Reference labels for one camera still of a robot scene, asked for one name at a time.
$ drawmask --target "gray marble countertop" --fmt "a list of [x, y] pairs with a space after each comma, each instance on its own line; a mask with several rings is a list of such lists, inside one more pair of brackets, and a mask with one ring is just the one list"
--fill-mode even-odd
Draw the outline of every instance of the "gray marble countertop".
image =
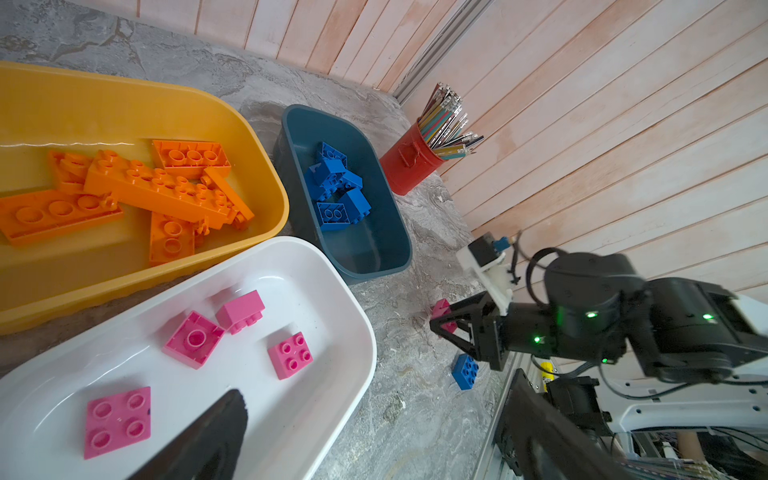
[[[236, 108], [269, 152], [290, 104], [353, 122], [378, 155], [409, 126], [386, 94], [61, 0], [0, 2], [0, 59], [199, 88]], [[454, 256], [472, 239], [464, 220], [436, 174], [396, 199], [413, 261], [351, 288], [376, 334], [376, 374], [314, 478], [468, 478], [501, 393], [485, 364], [475, 388], [459, 390], [458, 350], [427, 324], [437, 300], [481, 289]], [[0, 375], [181, 280], [0, 337]]]

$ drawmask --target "wooden wall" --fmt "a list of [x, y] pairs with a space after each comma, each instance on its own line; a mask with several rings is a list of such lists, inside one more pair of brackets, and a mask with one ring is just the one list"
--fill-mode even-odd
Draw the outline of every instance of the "wooden wall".
[[75, 0], [394, 91], [465, 0]]
[[766, 21], [766, 0], [495, 2], [404, 108], [447, 82], [488, 137], [440, 170], [475, 235], [768, 302]]

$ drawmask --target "yellow bin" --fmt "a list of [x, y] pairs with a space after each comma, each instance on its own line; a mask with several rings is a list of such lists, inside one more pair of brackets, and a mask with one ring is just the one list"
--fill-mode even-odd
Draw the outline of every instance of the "yellow bin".
[[100, 149], [152, 165], [151, 141], [216, 141], [232, 163], [227, 181], [256, 218], [245, 231], [212, 230], [192, 257], [149, 267], [151, 213], [11, 247], [0, 235], [0, 335], [208, 268], [277, 235], [288, 197], [248, 122], [193, 88], [0, 61], [0, 196], [53, 188], [51, 149]]

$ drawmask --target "pink brick held by gripper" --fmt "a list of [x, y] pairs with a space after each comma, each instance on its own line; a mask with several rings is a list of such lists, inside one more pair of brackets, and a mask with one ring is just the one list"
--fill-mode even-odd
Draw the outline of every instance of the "pink brick held by gripper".
[[[448, 303], [448, 300], [438, 300], [438, 302], [435, 304], [435, 307], [432, 308], [432, 319], [436, 319], [439, 316], [448, 315], [450, 312], [451, 304]], [[456, 322], [450, 322], [443, 325], [442, 328], [448, 330], [450, 333], [454, 333], [458, 328], [458, 325], [456, 325]]]
[[277, 378], [284, 380], [314, 360], [301, 332], [273, 346], [267, 352], [275, 367]]
[[216, 319], [219, 321], [219, 325], [234, 335], [243, 328], [256, 323], [261, 318], [262, 310], [264, 310], [264, 302], [261, 301], [259, 293], [254, 290], [225, 303], [216, 313]]
[[151, 436], [150, 387], [88, 402], [85, 413], [85, 454], [94, 458]]
[[199, 369], [205, 365], [224, 336], [224, 331], [216, 323], [193, 311], [165, 344], [163, 352], [193, 369]]

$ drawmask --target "dark teal plastic container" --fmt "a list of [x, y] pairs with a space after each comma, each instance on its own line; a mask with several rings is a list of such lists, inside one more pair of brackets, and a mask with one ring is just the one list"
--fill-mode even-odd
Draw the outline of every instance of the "dark teal plastic container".
[[[344, 153], [348, 168], [362, 177], [362, 192], [371, 213], [355, 225], [322, 232], [304, 172], [316, 163], [315, 150], [324, 141]], [[402, 272], [411, 263], [411, 240], [379, 159], [362, 132], [333, 115], [304, 105], [283, 112], [283, 129], [275, 144], [275, 168], [288, 192], [293, 233], [320, 248], [347, 284]]]

